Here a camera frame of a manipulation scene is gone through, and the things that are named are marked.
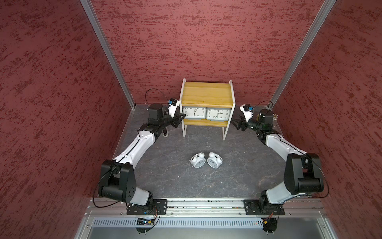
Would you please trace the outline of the grey rectangular alarm clock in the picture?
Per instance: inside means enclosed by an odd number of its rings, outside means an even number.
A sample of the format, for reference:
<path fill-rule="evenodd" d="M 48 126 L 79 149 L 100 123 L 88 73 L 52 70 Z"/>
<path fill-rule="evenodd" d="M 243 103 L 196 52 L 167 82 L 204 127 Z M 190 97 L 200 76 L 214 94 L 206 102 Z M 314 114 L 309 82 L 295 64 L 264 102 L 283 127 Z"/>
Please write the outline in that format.
<path fill-rule="evenodd" d="M 201 120 L 206 118 L 207 109 L 205 107 L 183 107 L 183 113 L 188 120 Z"/>
<path fill-rule="evenodd" d="M 206 119 L 211 121 L 228 121 L 231 109 L 226 108 L 207 108 Z"/>

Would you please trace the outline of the white twin-bell alarm clock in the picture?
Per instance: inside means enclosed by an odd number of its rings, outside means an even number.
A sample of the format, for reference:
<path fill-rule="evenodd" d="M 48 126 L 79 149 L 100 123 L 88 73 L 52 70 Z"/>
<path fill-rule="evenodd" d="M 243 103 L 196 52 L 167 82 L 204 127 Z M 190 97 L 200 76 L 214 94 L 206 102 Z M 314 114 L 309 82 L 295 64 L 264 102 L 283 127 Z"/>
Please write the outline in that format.
<path fill-rule="evenodd" d="M 202 167 L 205 164 L 205 162 L 206 158 L 203 152 L 195 154 L 190 160 L 190 163 L 195 169 Z"/>
<path fill-rule="evenodd" d="M 210 167 L 218 169 L 222 163 L 223 159 L 215 152 L 210 152 L 209 157 L 207 158 L 207 163 Z"/>

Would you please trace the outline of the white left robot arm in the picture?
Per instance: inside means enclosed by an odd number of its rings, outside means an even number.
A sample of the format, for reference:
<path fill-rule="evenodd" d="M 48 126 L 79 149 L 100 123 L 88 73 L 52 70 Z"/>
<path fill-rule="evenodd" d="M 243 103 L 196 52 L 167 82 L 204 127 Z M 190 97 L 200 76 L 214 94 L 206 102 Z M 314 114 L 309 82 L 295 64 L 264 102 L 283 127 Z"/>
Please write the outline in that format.
<path fill-rule="evenodd" d="M 113 160 L 102 163 L 96 189 L 100 197 L 115 201 L 108 207 L 125 203 L 137 207 L 138 214 L 157 216 L 160 213 L 152 193 L 137 187 L 134 169 L 168 126 L 177 128 L 181 124 L 186 115 L 177 111 L 179 106 L 180 102 L 173 98 L 168 101 L 166 109 L 162 104 L 151 104 L 148 108 L 148 123 L 137 130 L 132 143 Z"/>

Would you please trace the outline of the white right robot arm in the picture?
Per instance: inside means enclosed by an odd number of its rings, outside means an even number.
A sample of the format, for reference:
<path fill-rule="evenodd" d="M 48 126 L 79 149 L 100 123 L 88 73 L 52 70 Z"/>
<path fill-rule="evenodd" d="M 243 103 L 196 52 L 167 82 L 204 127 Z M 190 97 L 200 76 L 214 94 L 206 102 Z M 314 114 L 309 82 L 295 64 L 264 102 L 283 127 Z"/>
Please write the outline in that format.
<path fill-rule="evenodd" d="M 264 145 L 286 162 L 283 181 L 279 185 L 262 191 L 257 200 L 243 201 L 246 215 L 268 218 L 284 215 L 283 205 L 286 201 L 301 196 L 321 198 L 320 193 L 330 189 L 319 156 L 299 149 L 274 129 L 276 117 L 272 110 L 262 109 L 258 115 L 254 115 L 253 107 L 249 104 L 242 105 L 240 110 L 239 119 L 232 120 L 232 124 L 241 131 L 253 130 Z"/>

